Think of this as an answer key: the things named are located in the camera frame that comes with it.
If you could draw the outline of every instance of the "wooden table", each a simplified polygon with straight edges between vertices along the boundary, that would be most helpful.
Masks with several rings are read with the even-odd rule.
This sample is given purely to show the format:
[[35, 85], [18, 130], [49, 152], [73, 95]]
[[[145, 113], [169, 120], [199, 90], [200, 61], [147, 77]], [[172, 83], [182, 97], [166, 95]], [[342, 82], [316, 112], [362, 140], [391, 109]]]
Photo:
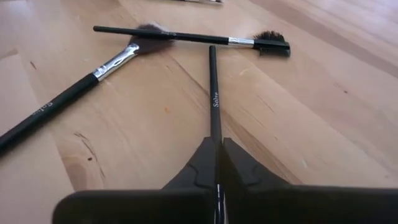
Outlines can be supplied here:
[[[277, 30], [288, 60], [218, 48], [223, 135], [294, 184], [397, 187], [397, 12], [393, 0], [1, 0], [0, 134], [125, 48], [94, 25]], [[208, 80], [205, 44], [123, 66], [0, 159], [0, 223], [49, 223], [74, 190], [161, 188], [210, 135]]]

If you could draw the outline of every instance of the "fan brush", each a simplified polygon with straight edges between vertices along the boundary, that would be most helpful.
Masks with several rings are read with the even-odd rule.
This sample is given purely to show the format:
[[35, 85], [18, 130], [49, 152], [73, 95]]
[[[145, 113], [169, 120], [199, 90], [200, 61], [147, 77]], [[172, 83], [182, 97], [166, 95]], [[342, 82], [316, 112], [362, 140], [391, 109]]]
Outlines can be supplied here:
[[201, 34], [186, 34], [179, 32], [167, 32], [165, 30], [142, 30], [125, 29], [115, 27], [94, 26], [94, 31], [113, 34], [135, 35], [143, 38], [159, 40], [186, 40], [207, 44], [237, 45], [250, 47], [260, 51], [260, 55], [290, 56], [290, 45], [285, 41], [284, 36], [275, 31], [266, 31], [254, 36], [254, 39], [241, 39], [235, 37], [218, 37]]
[[[151, 30], [160, 32], [162, 29], [158, 26], [141, 25], [139, 30]], [[100, 81], [128, 62], [137, 55], [144, 55], [172, 46], [172, 40], [144, 39], [141, 37], [131, 37], [128, 46], [118, 53], [111, 60], [98, 67], [94, 72], [89, 73], [81, 80], [77, 81], [67, 90], [59, 94], [52, 101], [48, 102], [37, 111], [33, 112], [25, 120], [0, 137], [0, 154], [6, 152], [12, 146], [28, 137], [36, 129], [41, 127], [46, 121], [61, 112], [67, 105], [73, 103], [79, 97], [94, 88]]]

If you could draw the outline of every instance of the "makeup brush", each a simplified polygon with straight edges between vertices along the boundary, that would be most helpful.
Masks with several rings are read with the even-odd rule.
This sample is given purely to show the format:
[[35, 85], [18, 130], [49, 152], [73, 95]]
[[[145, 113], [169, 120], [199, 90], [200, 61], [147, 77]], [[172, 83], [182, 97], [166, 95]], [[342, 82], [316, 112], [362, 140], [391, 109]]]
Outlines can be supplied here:
[[[140, 30], [161, 31], [160, 27], [153, 24], [144, 24], [138, 27]], [[141, 37], [131, 37], [128, 46], [118, 53], [111, 60], [98, 67], [94, 72], [89, 73], [77, 81], [67, 90], [59, 94], [52, 101], [33, 112], [29, 117], [10, 129], [0, 137], [0, 154], [6, 152], [11, 146], [16, 145], [29, 136], [46, 121], [61, 112], [67, 105], [73, 103], [79, 97], [94, 88], [100, 81], [121, 67], [127, 61], [137, 55], [157, 52], [172, 46], [172, 40], [154, 40]]]
[[224, 190], [220, 185], [220, 150], [223, 136], [221, 133], [220, 95], [218, 93], [216, 47], [209, 47], [210, 63], [210, 132], [216, 146], [216, 223], [224, 223]]
[[282, 34], [275, 31], [265, 31], [254, 36], [254, 39], [241, 39], [235, 37], [218, 37], [201, 34], [186, 34], [178, 32], [167, 32], [164, 30], [141, 30], [125, 29], [115, 27], [94, 26], [96, 32], [107, 32], [112, 34], [136, 35], [159, 40], [186, 40], [207, 44], [236, 45], [250, 47], [260, 51], [260, 55], [290, 56], [290, 45], [285, 41]]

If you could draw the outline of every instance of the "brush tip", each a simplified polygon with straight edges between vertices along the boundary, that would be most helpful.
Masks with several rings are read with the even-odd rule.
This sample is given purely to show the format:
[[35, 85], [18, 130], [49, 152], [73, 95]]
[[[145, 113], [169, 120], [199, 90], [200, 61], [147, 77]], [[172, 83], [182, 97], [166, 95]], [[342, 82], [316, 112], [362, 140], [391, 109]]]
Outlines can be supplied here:
[[276, 41], [283, 41], [285, 42], [285, 37], [276, 32], [276, 31], [264, 31], [260, 34], [256, 34], [254, 36], [254, 39], [260, 39], [260, 40], [276, 40]]
[[[165, 32], [167, 30], [166, 28], [154, 22], [141, 24], [136, 29], [151, 30], [157, 32]], [[132, 36], [129, 41], [129, 44], [137, 44], [139, 46], [138, 50], [139, 54], [149, 54], [173, 46], [174, 40], [147, 39], [147, 38]]]

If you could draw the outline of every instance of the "black brush handle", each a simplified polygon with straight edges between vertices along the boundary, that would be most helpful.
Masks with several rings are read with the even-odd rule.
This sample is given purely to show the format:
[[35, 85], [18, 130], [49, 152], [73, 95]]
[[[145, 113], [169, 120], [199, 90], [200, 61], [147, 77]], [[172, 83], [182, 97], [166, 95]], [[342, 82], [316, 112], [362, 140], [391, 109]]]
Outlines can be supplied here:
[[81, 80], [73, 84], [67, 90], [59, 94], [52, 101], [32, 113], [17, 126], [10, 129], [0, 137], [0, 154], [4, 154], [19, 142], [23, 141], [36, 129], [41, 127], [50, 118], [61, 112], [69, 104], [73, 103], [79, 97], [91, 90], [98, 84], [98, 79], [93, 73], [83, 77]]
[[220, 94], [218, 93], [216, 47], [209, 48], [210, 63], [210, 129], [211, 138], [219, 147], [222, 143], [221, 115], [220, 115]]
[[125, 29], [125, 28], [103, 27], [103, 26], [94, 26], [93, 30], [96, 32], [106, 32], [112, 34], [136, 35], [142, 38], [150, 38], [150, 39], [186, 40], [191, 42], [201, 42], [207, 44], [228, 45], [229, 41], [229, 37], [217, 37], [217, 36], [201, 35], [201, 34], [186, 34], [178, 32], [161, 32], [154, 30]]
[[210, 129], [211, 138], [216, 145], [216, 223], [224, 223], [224, 190], [220, 178], [220, 150], [222, 147], [221, 133], [221, 116], [220, 116], [220, 94], [218, 93], [218, 77], [217, 77], [217, 58], [216, 47], [209, 47], [209, 63], [210, 63]]

